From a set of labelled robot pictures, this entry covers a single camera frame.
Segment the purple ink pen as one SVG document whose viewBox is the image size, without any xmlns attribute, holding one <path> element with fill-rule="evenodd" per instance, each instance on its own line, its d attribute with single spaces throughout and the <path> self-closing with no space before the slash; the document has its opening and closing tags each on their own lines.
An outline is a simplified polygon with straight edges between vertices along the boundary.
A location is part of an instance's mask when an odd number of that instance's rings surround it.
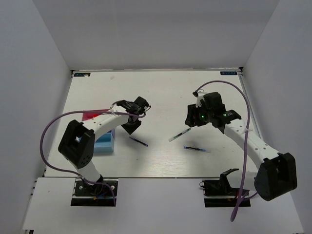
<svg viewBox="0 0 312 234">
<path fill-rule="evenodd" d="M 145 147 L 148 147 L 148 144 L 147 143 L 144 143 L 144 142 L 142 142 L 142 141 L 140 141 L 140 140 L 138 140 L 138 139 L 136 139 L 136 138 L 133 138 L 133 137 L 129 137 L 131 140 L 133 140 L 133 141 L 135 141 L 135 142 L 137 142 L 137 143 L 139 143 L 139 144 L 142 144 L 143 146 L 145 146 Z"/>
</svg>

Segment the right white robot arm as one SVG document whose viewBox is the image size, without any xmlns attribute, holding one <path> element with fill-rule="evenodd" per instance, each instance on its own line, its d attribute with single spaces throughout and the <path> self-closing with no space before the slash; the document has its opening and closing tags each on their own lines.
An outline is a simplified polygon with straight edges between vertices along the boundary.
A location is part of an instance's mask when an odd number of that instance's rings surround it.
<svg viewBox="0 0 312 234">
<path fill-rule="evenodd" d="M 212 124 L 246 152 L 256 166 L 256 173 L 244 174 L 245 190 L 255 191 L 270 201 L 297 188 L 296 162 L 290 153 L 280 153 L 249 130 L 236 111 L 226 110 L 218 92 L 193 95 L 196 103 L 188 105 L 185 124 Z"/>
</svg>

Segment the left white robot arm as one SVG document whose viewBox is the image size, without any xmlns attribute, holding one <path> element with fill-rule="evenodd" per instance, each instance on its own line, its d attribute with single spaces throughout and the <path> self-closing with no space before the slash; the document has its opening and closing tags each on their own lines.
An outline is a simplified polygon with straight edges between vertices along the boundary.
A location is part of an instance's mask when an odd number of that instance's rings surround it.
<svg viewBox="0 0 312 234">
<path fill-rule="evenodd" d="M 78 176 L 87 182 L 86 189 L 91 194 L 97 195 L 103 189 L 101 174 L 92 162 L 95 142 L 118 126 L 131 135 L 150 108 L 147 100 L 138 96 L 135 101 L 116 101 L 109 110 L 101 111 L 92 119 L 83 122 L 72 120 L 67 125 L 58 151 L 75 167 Z"/>
</svg>

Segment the green ink clear pen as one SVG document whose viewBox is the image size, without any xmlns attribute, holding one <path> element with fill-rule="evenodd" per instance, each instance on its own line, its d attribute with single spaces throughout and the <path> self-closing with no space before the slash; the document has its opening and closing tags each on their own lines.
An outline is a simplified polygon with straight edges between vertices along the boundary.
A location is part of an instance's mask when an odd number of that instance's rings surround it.
<svg viewBox="0 0 312 234">
<path fill-rule="evenodd" d="M 189 132 L 190 130 L 191 130 L 191 128 L 188 128 L 188 129 L 186 129 L 186 130 L 180 132 L 179 134 L 177 134 L 177 135 L 171 137 L 170 139 L 168 139 L 168 141 L 171 142 L 171 141 L 175 140 L 176 138 L 179 138 L 180 136 L 182 136 L 182 135 L 184 135 L 185 133 Z"/>
</svg>

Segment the pink blue tiered organizer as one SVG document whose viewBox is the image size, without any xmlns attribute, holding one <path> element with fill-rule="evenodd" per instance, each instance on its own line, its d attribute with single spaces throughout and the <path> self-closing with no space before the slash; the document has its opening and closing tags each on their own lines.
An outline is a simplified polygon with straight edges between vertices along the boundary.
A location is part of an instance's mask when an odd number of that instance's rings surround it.
<svg viewBox="0 0 312 234">
<path fill-rule="evenodd" d="M 82 115 L 83 126 L 95 132 L 95 155 L 114 151 L 115 121 L 116 116 L 109 114 L 91 112 Z"/>
</svg>

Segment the blue ink pen right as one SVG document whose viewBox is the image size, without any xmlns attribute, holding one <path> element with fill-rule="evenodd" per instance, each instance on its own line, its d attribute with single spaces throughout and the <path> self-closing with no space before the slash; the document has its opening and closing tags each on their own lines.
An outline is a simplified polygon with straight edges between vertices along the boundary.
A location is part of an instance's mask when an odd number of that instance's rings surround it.
<svg viewBox="0 0 312 234">
<path fill-rule="evenodd" d="M 197 147 L 184 146 L 183 148 L 186 149 L 186 150 L 192 150 L 192 151 L 198 151 L 198 152 L 211 153 L 211 150 L 201 149 L 201 148 L 197 148 Z"/>
</svg>

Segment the right table corner label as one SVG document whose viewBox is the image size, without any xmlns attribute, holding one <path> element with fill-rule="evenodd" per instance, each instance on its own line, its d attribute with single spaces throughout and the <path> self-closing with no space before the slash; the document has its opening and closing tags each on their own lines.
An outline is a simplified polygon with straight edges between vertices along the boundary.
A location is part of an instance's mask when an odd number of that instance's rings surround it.
<svg viewBox="0 0 312 234">
<path fill-rule="evenodd" d="M 236 71 L 220 71 L 222 76 L 237 76 Z"/>
</svg>

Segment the table corner label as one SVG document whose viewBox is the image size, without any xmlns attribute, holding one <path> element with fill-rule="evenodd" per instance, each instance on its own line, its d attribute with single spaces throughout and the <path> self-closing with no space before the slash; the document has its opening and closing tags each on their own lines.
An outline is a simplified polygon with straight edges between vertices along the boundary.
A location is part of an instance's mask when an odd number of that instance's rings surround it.
<svg viewBox="0 0 312 234">
<path fill-rule="evenodd" d="M 74 77 L 89 77 L 91 73 L 74 73 Z"/>
<path fill-rule="evenodd" d="M 237 76 L 236 71 L 220 71 L 222 76 Z"/>
</svg>

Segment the left table corner label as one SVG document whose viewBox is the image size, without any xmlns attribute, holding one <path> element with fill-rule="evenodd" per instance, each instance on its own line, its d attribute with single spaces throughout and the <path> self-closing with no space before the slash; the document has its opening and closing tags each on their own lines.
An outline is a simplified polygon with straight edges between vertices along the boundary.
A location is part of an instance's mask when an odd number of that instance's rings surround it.
<svg viewBox="0 0 312 234">
<path fill-rule="evenodd" d="M 91 73 L 74 73 L 74 77 L 89 77 Z"/>
</svg>

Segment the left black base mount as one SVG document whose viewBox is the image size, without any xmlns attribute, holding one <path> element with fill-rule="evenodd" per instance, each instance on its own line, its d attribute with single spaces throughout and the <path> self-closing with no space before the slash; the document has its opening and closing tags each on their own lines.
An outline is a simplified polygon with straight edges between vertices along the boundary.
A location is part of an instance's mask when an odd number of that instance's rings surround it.
<svg viewBox="0 0 312 234">
<path fill-rule="evenodd" d="M 82 180 L 74 183 L 72 207 L 114 207 L 117 202 L 118 180 L 104 181 L 110 186 L 89 185 Z"/>
</svg>

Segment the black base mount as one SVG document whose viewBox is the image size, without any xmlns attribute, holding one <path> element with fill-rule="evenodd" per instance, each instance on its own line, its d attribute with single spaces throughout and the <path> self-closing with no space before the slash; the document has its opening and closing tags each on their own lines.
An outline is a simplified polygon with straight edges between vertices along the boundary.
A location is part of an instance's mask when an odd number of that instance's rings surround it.
<svg viewBox="0 0 312 234">
<path fill-rule="evenodd" d="M 238 168 L 220 174 L 219 179 L 204 179 L 199 183 L 204 194 L 205 208 L 234 208 L 238 200 L 239 185 L 232 187 L 227 176 L 233 176 Z"/>
<path fill-rule="evenodd" d="M 104 181 L 110 186 L 89 185 L 82 180 L 74 183 L 72 207 L 114 207 L 117 202 L 118 180 Z"/>
</svg>

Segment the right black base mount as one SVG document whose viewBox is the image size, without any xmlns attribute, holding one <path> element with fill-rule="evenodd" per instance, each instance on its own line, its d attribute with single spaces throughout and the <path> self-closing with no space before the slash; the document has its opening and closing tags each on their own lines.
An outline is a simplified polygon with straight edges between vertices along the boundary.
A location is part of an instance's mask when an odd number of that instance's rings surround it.
<svg viewBox="0 0 312 234">
<path fill-rule="evenodd" d="M 234 208 L 238 200 L 239 185 L 232 187 L 227 176 L 233 176 L 238 168 L 220 174 L 219 179 L 204 179 L 199 183 L 204 194 L 205 208 Z"/>
</svg>

